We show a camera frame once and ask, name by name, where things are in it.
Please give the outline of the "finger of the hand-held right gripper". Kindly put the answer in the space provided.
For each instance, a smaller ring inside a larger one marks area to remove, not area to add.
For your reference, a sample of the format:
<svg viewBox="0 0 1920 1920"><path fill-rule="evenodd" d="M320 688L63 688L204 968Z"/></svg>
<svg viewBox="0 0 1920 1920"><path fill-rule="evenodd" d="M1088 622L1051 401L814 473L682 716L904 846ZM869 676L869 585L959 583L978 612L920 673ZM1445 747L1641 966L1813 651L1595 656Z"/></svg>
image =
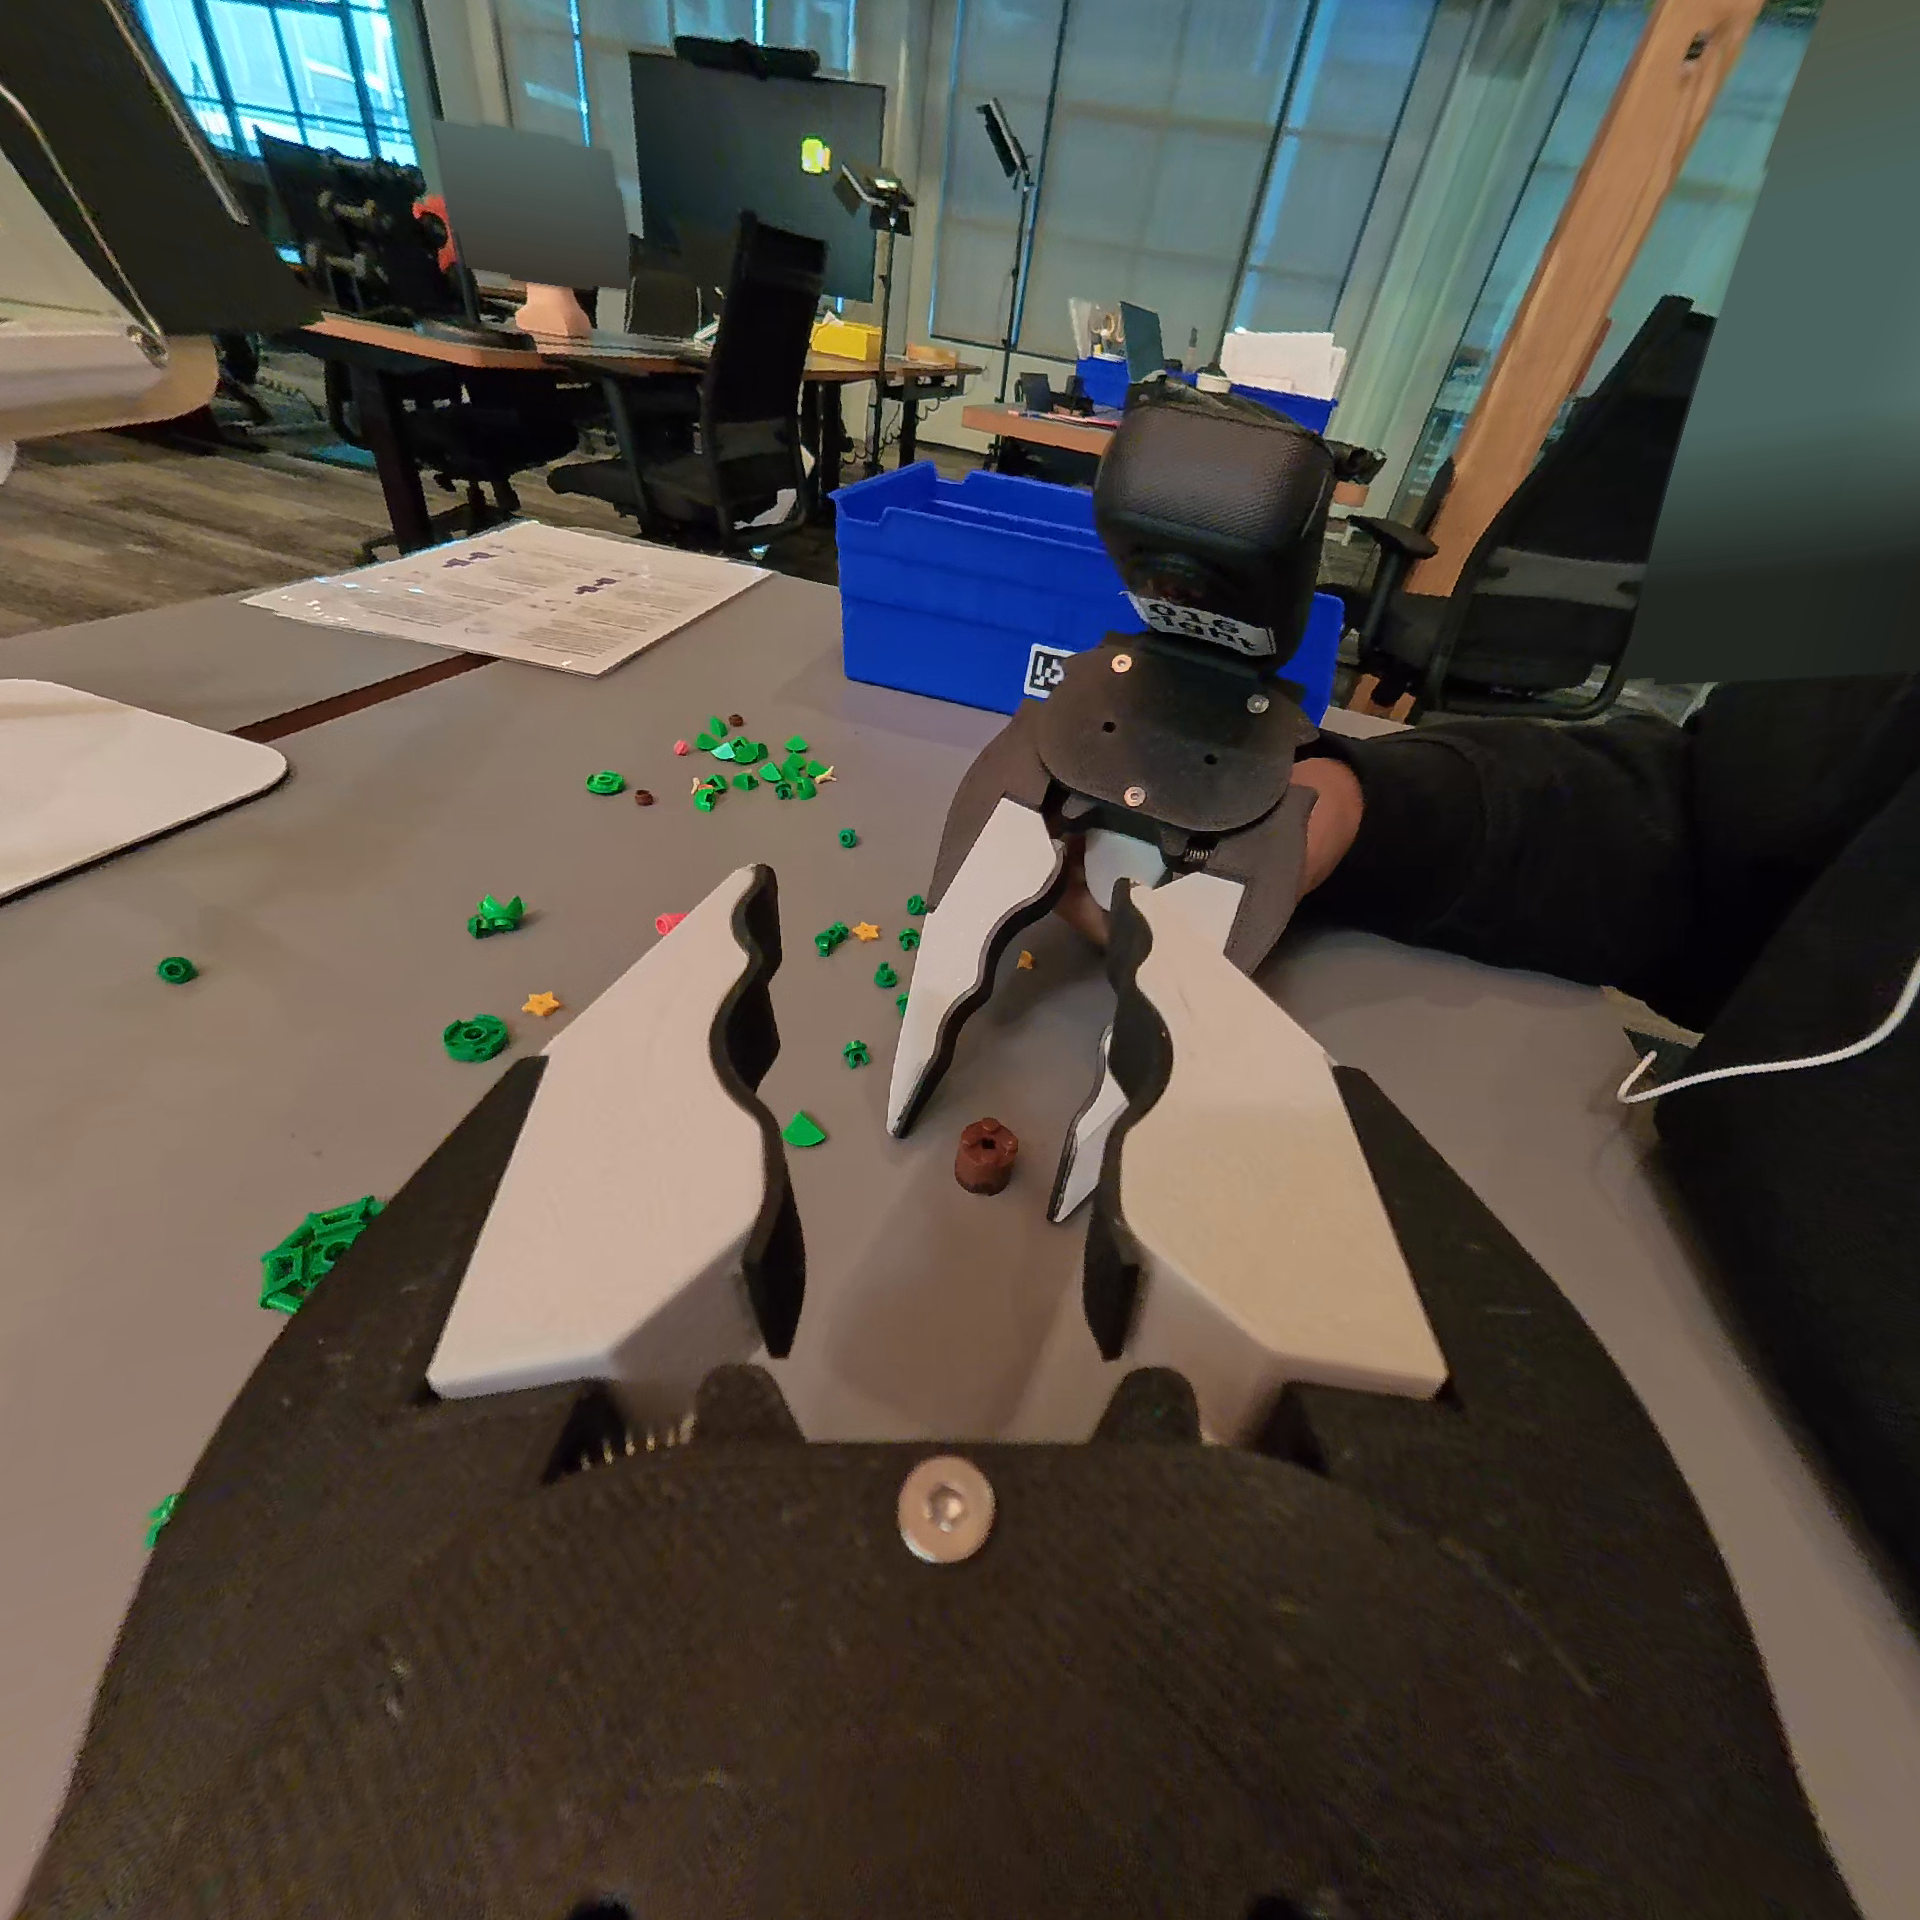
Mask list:
<svg viewBox="0 0 1920 1920"><path fill-rule="evenodd" d="M1001 796L925 918L886 1093L891 1137L912 1133L962 1029L986 1004L1001 954L1056 904L1063 882L1063 842L1043 812Z"/></svg>
<svg viewBox="0 0 1920 1920"><path fill-rule="evenodd" d="M1230 878L1171 878L1148 892L1148 899L1174 902L1174 912L1223 948L1235 924L1244 883ZM1083 1107L1077 1112L1062 1148L1053 1178L1049 1219L1062 1225L1083 1206L1103 1171L1107 1140L1127 1111L1127 1091L1113 1072L1113 1020L1099 1042L1101 1076Z"/></svg>

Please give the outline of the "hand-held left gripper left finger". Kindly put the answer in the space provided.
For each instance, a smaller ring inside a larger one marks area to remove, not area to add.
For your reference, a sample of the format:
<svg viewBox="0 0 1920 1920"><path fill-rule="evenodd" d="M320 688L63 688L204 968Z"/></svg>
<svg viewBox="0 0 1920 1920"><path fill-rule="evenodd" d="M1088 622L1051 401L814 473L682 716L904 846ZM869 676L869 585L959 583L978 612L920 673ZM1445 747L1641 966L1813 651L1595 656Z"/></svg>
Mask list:
<svg viewBox="0 0 1920 1920"><path fill-rule="evenodd" d="M605 1382L691 1405L782 1359L808 1258L781 1122L778 874L734 869L541 1052L426 1379L441 1399Z"/></svg>

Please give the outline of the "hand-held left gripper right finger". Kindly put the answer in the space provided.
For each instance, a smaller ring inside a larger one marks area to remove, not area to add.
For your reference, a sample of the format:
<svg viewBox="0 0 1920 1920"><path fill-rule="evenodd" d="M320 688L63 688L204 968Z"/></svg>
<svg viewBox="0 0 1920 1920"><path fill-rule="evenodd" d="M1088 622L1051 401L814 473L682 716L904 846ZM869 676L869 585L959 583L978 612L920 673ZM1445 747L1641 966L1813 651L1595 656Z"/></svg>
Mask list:
<svg viewBox="0 0 1920 1920"><path fill-rule="evenodd" d="M1229 892L1113 886L1083 1313L1108 1362L1188 1382L1204 1440L1250 1447L1291 1387L1430 1402L1449 1367L1328 1051L1210 927Z"/></svg>

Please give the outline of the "person's right forearm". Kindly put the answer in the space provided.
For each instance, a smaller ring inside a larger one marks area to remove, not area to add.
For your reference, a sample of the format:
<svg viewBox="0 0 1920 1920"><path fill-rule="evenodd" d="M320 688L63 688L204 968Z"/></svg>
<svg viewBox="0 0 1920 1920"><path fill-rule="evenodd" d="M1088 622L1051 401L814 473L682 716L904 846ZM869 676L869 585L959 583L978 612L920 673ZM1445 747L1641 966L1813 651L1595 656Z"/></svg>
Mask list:
<svg viewBox="0 0 1920 1920"><path fill-rule="evenodd" d="M1706 1029L1917 771L1917 683L1717 684L1680 725L1457 716L1340 741L1363 827L1328 924L1641 999Z"/></svg>

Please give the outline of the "person's right hand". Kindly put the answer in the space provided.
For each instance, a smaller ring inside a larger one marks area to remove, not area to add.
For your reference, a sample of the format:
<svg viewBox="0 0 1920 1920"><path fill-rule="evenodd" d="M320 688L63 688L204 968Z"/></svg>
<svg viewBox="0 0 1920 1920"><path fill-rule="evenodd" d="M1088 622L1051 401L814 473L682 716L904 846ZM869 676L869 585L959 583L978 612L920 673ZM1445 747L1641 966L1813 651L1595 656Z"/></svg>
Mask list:
<svg viewBox="0 0 1920 1920"><path fill-rule="evenodd" d="M1317 892L1343 863L1363 827L1363 781L1340 756L1301 756L1291 792L1310 796L1298 899Z"/></svg>

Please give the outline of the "wooden office desk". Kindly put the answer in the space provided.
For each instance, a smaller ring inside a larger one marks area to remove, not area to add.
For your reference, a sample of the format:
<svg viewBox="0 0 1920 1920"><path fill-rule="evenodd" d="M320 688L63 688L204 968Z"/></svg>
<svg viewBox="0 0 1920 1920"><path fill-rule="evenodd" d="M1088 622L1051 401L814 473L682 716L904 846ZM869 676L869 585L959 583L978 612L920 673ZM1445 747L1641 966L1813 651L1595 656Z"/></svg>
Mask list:
<svg viewBox="0 0 1920 1920"><path fill-rule="evenodd" d="M391 529L381 533L363 549L375 558L387 543L397 553L411 554L422 547L452 539L459 529L459 513L429 510L422 476L431 467L417 451L411 419L404 411L398 384L406 376L452 376L469 380L474 374L528 380L549 374L569 380L626 380L692 376L705 369L705 356L691 344L676 345L640 333L590 333L586 339L530 339L517 349L490 339L469 341L461 328L449 324L397 326L366 317L325 313L299 328L305 351L322 356L332 365L350 369L350 392L357 407L357 422L372 451L375 471L381 482L381 497ZM809 353L799 380L799 440L812 447L814 466L804 476L803 519L834 519L833 496L844 480L850 432L844 405L827 395L848 386L869 386L876 402L899 405L899 462L917 455L920 412L927 402L941 402L962 395L966 384L982 374L978 363L955 356L947 349L909 345L903 356L886 356L869 365L856 358Z"/></svg>
<svg viewBox="0 0 1920 1920"><path fill-rule="evenodd" d="M1047 411L1031 412L1020 405L966 402L962 426L990 437L986 466L995 473L1026 473L1035 455L1067 457L1077 477L1071 486L1088 486L1088 473L1119 432L1119 412L1093 411L1088 416ZM1379 447L1331 440L1335 455L1335 502L1358 507L1377 480L1386 452Z"/></svg>

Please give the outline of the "pile of green leaf pieces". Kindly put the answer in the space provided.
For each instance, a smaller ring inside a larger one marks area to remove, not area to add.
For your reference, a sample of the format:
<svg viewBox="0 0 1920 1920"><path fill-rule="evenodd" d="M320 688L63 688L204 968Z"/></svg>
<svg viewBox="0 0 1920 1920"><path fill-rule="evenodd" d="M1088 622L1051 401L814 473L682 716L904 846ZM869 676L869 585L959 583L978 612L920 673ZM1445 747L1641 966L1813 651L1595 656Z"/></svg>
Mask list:
<svg viewBox="0 0 1920 1920"><path fill-rule="evenodd" d="M686 734L692 751L691 806L716 815L734 795L764 792L776 802L812 802L837 780L837 764L818 754L812 739L792 732L763 739L747 727L733 732L728 716L712 714L708 727Z"/></svg>

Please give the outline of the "blue plastic bin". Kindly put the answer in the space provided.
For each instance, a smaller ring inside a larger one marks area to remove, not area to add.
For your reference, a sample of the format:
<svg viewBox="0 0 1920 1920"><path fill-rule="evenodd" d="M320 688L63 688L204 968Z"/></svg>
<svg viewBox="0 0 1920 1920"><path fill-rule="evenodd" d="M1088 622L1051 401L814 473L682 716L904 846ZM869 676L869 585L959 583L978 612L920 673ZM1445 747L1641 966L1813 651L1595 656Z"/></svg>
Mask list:
<svg viewBox="0 0 1920 1920"><path fill-rule="evenodd" d="M1093 529L1093 486L945 482L914 466L844 491L837 533L844 673L859 684L1015 719L1071 656L1143 630Z"/></svg>

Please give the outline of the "green round web plate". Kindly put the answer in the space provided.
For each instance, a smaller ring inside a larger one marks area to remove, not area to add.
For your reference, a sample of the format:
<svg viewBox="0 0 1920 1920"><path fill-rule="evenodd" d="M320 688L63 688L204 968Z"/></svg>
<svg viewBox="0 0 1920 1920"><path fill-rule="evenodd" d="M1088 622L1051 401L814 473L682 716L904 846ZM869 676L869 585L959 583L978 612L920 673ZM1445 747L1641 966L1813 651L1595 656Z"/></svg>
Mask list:
<svg viewBox="0 0 1920 1920"><path fill-rule="evenodd" d="M381 1213L383 1206L377 1194L305 1213L295 1229L260 1254L256 1305L286 1314L297 1313Z"/></svg>

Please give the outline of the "black office chair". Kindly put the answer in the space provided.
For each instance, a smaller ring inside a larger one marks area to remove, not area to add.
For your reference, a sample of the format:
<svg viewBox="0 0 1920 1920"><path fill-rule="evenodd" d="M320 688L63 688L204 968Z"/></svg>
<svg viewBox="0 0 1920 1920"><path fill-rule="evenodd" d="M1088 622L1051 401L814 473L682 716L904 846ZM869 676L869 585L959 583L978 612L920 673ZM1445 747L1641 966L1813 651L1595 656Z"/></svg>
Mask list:
<svg viewBox="0 0 1920 1920"><path fill-rule="evenodd" d="M549 471L553 492L632 514L649 539L739 558L804 517L803 380L824 288L820 238L742 212L701 363L600 363L615 455Z"/></svg>
<svg viewBox="0 0 1920 1920"><path fill-rule="evenodd" d="M1358 639L1356 704L1382 716L1615 706L1646 563L1717 319L1663 297L1508 497L1448 594L1408 588L1437 554L1448 460L1408 522L1351 514L1377 549L1367 588L1335 588Z"/></svg>

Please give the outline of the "large black monitor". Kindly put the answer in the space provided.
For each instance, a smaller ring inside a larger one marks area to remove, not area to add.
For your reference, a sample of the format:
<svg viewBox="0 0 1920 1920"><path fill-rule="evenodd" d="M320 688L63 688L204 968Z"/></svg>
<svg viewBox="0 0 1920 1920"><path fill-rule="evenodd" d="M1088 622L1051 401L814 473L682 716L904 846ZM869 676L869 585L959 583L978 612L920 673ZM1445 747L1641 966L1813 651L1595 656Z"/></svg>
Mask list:
<svg viewBox="0 0 1920 1920"><path fill-rule="evenodd" d="M820 238L824 290L866 302L876 233L834 191L844 161L879 168L886 92L874 81L758 74L680 55L627 58L640 233L705 278L728 273L738 217Z"/></svg>

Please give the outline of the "printed paper sheet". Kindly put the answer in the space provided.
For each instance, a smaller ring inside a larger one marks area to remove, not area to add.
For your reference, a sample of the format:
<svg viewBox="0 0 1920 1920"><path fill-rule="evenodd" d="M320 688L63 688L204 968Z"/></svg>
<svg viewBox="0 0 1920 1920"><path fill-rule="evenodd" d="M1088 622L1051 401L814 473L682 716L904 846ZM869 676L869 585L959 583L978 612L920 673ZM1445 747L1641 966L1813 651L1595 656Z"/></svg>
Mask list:
<svg viewBox="0 0 1920 1920"><path fill-rule="evenodd" d="M600 676L768 577L752 563L518 519L249 598L305 624Z"/></svg>

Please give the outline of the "white stand base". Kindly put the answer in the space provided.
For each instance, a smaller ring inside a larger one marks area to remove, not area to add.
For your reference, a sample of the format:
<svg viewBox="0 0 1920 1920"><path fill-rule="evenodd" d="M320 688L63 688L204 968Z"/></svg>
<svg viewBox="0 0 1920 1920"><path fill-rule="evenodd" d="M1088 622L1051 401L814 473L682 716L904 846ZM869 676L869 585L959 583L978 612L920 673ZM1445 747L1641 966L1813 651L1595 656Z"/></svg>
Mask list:
<svg viewBox="0 0 1920 1920"><path fill-rule="evenodd" d="M277 747L41 679L2 683L2 899L248 805Z"/></svg>

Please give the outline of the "large glass window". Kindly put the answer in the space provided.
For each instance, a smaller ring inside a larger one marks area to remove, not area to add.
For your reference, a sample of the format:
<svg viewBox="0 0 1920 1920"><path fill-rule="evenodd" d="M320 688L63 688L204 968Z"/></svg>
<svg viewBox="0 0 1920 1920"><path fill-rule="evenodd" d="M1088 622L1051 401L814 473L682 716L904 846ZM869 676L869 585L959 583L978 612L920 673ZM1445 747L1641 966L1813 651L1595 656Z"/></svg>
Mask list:
<svg viewBox="0 0 1920 1920"><path fill-rule="evenodd" d="M256 157L256 137L417 161L387 3L133 3L203 131Z"/></svg>

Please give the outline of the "wooden post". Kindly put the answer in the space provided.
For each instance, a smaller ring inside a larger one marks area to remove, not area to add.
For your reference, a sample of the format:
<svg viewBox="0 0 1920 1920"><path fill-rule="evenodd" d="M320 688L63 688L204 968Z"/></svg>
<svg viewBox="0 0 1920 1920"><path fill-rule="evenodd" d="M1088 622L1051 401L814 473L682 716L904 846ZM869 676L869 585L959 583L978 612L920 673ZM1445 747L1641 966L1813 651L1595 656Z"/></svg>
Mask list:
<svg viewBox="0 0 1920 1920"><path fill-rule="evenodd" d="M1762 3L1648 6L1463 430L1428 547L1404 569L1418 604L1437 602L1448 614L1464 607L1467 566L1487 553L1489 528L1529 477L1561 402L1592 369L1621 283L1762 13Z"/></svg>

